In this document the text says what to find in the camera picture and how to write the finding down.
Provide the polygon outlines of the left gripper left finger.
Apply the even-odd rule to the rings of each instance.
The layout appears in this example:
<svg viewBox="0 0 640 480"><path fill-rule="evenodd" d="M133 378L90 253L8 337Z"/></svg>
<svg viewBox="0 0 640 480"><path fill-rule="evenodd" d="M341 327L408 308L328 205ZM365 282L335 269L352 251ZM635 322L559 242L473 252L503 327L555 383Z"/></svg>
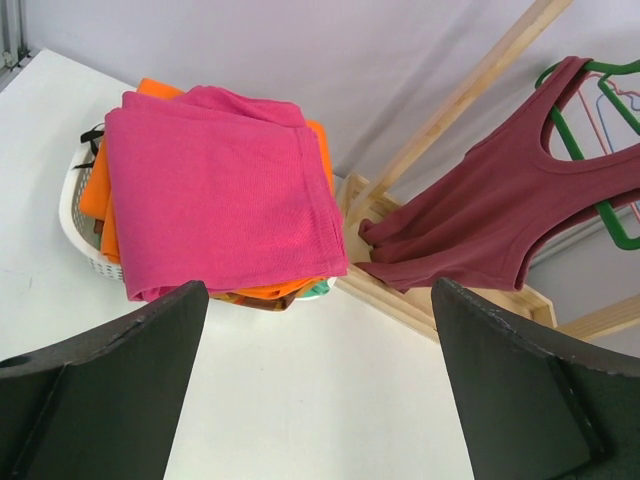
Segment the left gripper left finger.
<svg viewBox="0 0 640 480"><path fill-rule="evenodd" d="M163 478L208 305L190 281L2 361L2 478Z"/></svg>

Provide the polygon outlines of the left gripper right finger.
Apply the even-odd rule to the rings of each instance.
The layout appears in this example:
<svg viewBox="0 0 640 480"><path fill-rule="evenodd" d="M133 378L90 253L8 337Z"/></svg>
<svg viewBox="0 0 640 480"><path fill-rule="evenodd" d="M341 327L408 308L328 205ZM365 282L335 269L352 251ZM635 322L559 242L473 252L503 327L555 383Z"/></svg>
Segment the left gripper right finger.
<svg viewBox="0 0 640 480"><path fill-rule="evenodd" d="M639 360L505 310L450 279L431 290L477 479L636 479Z"/></svg>

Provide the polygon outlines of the pink trousers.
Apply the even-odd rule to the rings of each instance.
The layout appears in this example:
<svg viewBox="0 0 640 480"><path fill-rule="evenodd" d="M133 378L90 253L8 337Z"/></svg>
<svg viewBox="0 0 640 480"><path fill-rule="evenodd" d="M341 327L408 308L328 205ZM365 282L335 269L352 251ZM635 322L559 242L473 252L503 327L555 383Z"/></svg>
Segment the pink trousers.
<svg viewBox="0 0 640 480"><path fill-rule="evenodd" d="M226 293L346 273L342 215L296 104L213 86L129 91L105 130L130 300L191 280Z"/></svg>

